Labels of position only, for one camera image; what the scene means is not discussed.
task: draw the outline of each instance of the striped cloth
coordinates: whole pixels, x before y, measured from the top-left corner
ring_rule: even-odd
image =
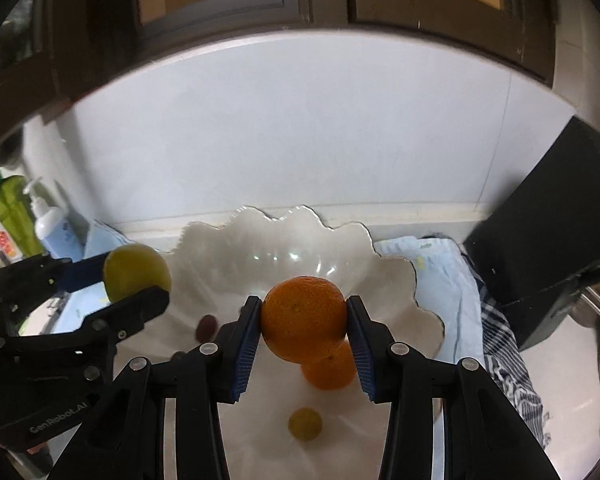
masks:
[[[543,431],[548,413],[542,414],[542,400],[531,384],[507,318],[498,310],[497,302],[490,296],[468,259],[467,264],[480,295],[485,368],[544,449],[551,441],[551,435]]]

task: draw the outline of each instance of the white scalloped bowl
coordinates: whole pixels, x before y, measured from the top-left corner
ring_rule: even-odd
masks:
[[[440,318],[416,304],[411,262],[379,256],[362,224],[331,229],[304,206],[279,219],[245,207],[221,228],[191,223],[165,259],[173,280],[171,304],[118,345],[116,370],[137,355],[161,362],[195,348],[195,329],[205,314],[220,325],[235,320],[248,295],[264,298],[274,285],[303,275],[331,280],[345,297],[359,295],[372,319],[427,357],[435,356],[444,339]],[[304,406],[324,421],[309,443],[298,442],[286,428],[289,415]],[[234,406],[220,405],[219,413],[235,480],[378,476],[388,405],[370,403],[357,380],[342,390],[317,390],[299,365],[275,357],[262,341],[246,393]]]

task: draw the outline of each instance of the bottle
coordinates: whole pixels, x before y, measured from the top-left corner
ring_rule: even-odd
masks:
[[[31,210],[36,217],[36,236],[53,258],[71,258],[72,261],[79,262],[84,254],[84,247],[64,212],[59,207],[49,206],[44,198],[36,194],[34,186],[39,180],[32,180],[24,188],[24,194],[29,195]]]
[[[3,179],[0,174],[0,250],[11,263],[45,251],[22,193],[25,183],[21,175]]]

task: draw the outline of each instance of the green dish soap bottle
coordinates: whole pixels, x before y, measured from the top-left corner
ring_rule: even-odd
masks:
[[[11,263],[45,250],[36,238],[21,175],[2,178],[0,174],[0,250]]]

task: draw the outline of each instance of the green-yellow fruit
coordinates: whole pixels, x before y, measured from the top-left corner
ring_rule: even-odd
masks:
[[[146,245],[124,245],[111,251],[104,261],[102,275],[111,303],[153,285],[171,290],[167,263],[156,250]]]
[[[322,417],[312,408],[300,408],[289,417],[288,428],[294,437],[308,442],[322,431]]]

